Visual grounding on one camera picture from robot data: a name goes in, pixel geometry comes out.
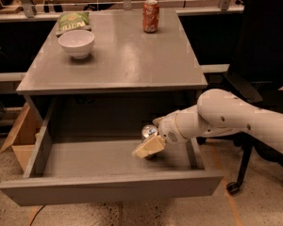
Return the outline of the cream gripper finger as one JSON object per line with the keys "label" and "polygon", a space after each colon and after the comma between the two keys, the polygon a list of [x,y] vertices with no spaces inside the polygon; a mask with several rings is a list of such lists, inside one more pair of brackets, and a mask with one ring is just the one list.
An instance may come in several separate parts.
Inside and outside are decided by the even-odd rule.
{"label": "cream gripper finger", "polygon": [[163,151],[165,144],[165,139],[161,136],[151,135],[132,152],[132,155],[138,158],[145,158]]}
{"label": "cream gripper finger", "polygon": [[153,120],[153,124],[156,126],[156,127],[159,127],[160,123],[164,120],[164,117],[159,117],[159,118],[156,118]]}

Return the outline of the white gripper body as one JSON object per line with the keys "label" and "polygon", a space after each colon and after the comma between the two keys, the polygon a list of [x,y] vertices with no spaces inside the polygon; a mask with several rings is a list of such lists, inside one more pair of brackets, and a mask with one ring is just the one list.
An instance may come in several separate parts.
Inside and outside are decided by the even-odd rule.
{"label": "white gripper body", "polygon": [[169,144],[183,143],[190,139],[189,116],[186,111],[175,111],[160,119],[158,133]]}

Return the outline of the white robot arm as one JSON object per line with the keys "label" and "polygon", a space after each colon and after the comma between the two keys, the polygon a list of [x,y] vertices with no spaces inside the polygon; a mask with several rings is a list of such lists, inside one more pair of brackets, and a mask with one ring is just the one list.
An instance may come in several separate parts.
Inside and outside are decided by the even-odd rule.
{"label": "white robot arm", "polygon": [[158,132],[145,139],[132,153],[145,158],[168,144],[195,137],[221,137],[244,132],[283,153],[283,114],[246,103],[233,93],[209,89],[197,104],[153,120]]}

